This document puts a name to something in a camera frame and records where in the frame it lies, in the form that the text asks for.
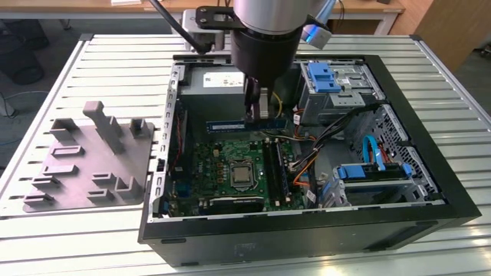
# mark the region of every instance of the yellow wire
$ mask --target yellow wire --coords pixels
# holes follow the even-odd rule
[[[305,172],[305,170],[308,169],[308,167],[312,165],[313,161],[316,160],[316,157],[317,157],[317,155],[315,155],[315,157],[307,163],[305,167],[303,168],[301,172],[299,173],[297,177],[295,177],[293,184],[296,184],[299,182],[299,178],[300,178],[301,174]]]
[[[273,92],[273,96],[277,100],[277,104],[279,104],[279,109],[277,109],[277,115],[276,115],[276,118],[279,118],[279,116],[281,115],[281,110],[283,110],[283,102],[281,102],[281,99],[279,98],[276,92]]]

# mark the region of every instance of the label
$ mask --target label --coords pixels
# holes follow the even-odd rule
[[[212,126],[212,130],[214,131],[220,131],[224,129],[244,129],[245,126],[244,125],[213,125]]]
[[[241,87],[244,74],[241,72],[208,72],[202,75],[202,87]]]
[[[297,115],[297,114],[293,115],[293,124],[295,125],[300,124],[300,115]]]
[[[307,191],[307,198],[309,199],[311,202],[315,203],[315,194],[311,192],[311,190]]]

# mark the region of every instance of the cpu socket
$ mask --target cpu socket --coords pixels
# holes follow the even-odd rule
[[[237,191],[248,190],[253,184],[253,167],[249,160],[233,160],[229,163],[229,185]]]

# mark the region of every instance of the green motherboard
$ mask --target green motherboard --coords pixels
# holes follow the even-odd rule
[[[177,189],[188,189],[186,197],[176,200],[180,216],[198,215],[204,200],[226,197],[263,197],[263,211],[304,209],[303,192],[292,186],[287,203],[279,205],[269,199],[267,173],[271,171],[264,164],[263,143],[218,141],[194,144],[190,187],[176,183]],[[280,155],[284,164],[293,160],[289,141],[280,144]],[[295,176],[287,173],[287,178],[291,185]]]

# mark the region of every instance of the black plastic frame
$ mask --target black plastic frame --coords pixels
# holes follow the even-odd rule
[[[174,56],[174,61],[196,60],[196,62],[200,62],[201,59],[209,61],[212,59],[229,60],[229,58],[229,55],[180,55]],[[400,247],[413,240],[415,237],[427,235],[441,227],[461,225],[481,215],[380,57],[373,55],[296,55],[296,59],[363,59],[365,61],[447,204],[320,213],[312,213],[307,210],[303,214],[287,216],[252,216],[220,220],[182,220],[165,223],[146,223],[149,196],[146,194],[140,225],[140,243],[148,243],[145,240],[149,239],[172,240],[190,236],[284,231],[287,229],[341,227],[379,223],[404,222],[411,223],[415,227],[431,226],[423,227],[421,231],[416,231],[403,240],[399,240],[396,244],[391,244],[389,247],[392,248]],[[385,247],[373,248],[373,250],[383,250]]]

